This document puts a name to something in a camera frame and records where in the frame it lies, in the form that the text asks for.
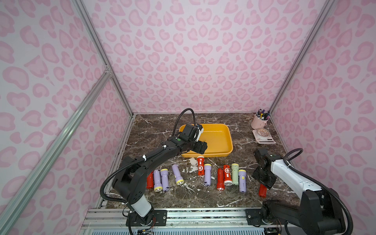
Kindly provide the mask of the green flashlight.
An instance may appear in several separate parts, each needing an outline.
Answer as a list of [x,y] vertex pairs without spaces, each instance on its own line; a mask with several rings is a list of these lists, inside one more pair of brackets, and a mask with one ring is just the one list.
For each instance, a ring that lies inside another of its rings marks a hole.
[[233,185],[238,186],[239,185],[239,165],[236,163],[231,164],[231,170],[232,170],[232,181]]

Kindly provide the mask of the plain red flashlight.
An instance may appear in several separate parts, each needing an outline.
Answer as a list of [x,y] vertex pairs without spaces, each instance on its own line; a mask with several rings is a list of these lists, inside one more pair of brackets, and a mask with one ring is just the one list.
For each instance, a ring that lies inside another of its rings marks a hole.
[[224,169],[219,168],[217,170],[217,184],[216,188],[218,191],[223,191],[225,190],[225,185],[224,185]]

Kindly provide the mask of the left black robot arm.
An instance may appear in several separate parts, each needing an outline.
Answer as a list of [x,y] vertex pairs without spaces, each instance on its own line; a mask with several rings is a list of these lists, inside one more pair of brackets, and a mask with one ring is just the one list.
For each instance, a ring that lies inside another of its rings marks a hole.
[[[177,124],[183,114],[190,111],[193,124],[187,124],[183,131],[176,133]],[[147,178],[158,166],[183,153],[193,151],[204,154],[208,145],[200,141],[203,126],[196,122],[191,108],[183,110],[175,121],[172,134],[155,150],[138,158],[126,158],[118,170],[111,173],[102,183],[99,193],[107,201],[121,202],[130,209],[129,215],[141,225],[154,221],[154,208],[145,197]]]

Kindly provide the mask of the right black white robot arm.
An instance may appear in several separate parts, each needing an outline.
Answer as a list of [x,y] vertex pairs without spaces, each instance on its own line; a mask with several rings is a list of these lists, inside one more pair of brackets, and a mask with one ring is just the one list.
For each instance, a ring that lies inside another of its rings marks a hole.
[[351,213],[338,193],[292,166],[291,160],[302,154],[294,149],[284,156],[269,154],[267,149],[254,151],[257,168],[252,177],[260,183],[260,193],[269,190],[280,178],[299,197],[298,206],[277,199],[263,202],[258,213],[246,210],[248,224],[259,227],[284,221],[285,230],[292,224],[307,235],[350,235],[354,224]]

